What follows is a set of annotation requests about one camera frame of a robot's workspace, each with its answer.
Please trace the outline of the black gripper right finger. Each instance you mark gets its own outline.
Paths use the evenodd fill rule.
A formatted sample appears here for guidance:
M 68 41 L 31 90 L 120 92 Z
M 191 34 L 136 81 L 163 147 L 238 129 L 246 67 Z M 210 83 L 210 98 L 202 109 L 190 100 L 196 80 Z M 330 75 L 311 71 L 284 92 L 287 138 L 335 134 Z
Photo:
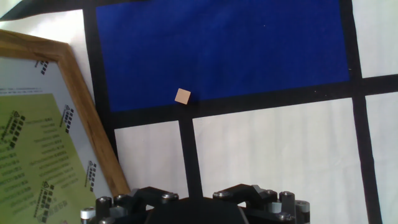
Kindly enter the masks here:
M 213 198 L 236 205 L 246 223 L 310 224 L 310 203 L 289 191 L 238 184 L 214 192 Z

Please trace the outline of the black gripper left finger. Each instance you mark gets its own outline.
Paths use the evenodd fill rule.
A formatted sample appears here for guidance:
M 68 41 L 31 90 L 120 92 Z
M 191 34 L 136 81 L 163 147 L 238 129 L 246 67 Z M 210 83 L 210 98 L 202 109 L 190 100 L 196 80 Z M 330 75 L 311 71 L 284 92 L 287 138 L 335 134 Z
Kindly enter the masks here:
M 133 189 L 115 197 L 102 196 L 93 207 L 80 210 L 80 223 L 143 223 L 149 216 L 148 206 L 155 208 L 178 200 L 177 193 L 154 187 Z

